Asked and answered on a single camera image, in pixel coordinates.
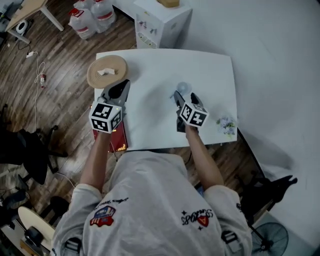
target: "round table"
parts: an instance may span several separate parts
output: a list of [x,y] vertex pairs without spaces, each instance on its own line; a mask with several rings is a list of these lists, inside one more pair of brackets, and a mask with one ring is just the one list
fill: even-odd
[[22,224],[26,229],[34,227],[43,235],[43,241],[41,242],[41,245],[50,251],[52,248],[51,242],[54,237],[55,229],[36,212],[26,207],[19,207],[18,213]]

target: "white wall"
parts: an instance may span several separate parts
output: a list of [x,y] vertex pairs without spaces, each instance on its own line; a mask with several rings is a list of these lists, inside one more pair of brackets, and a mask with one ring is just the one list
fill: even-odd
[[189,0],[179,48],[231,56],[239,128],[263,169],[292,174],[271,213],[320,244],[320,5],[316,0]]

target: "white t-shirt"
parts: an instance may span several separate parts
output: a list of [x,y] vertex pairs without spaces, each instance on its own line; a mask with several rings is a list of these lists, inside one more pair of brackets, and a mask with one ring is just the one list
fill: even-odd
[[109,193],[79,184],[59,222],[51,255],[251,255],[252,240],[238,194],[221,185],[202,197],[182,158],[150,151],[125,153]]

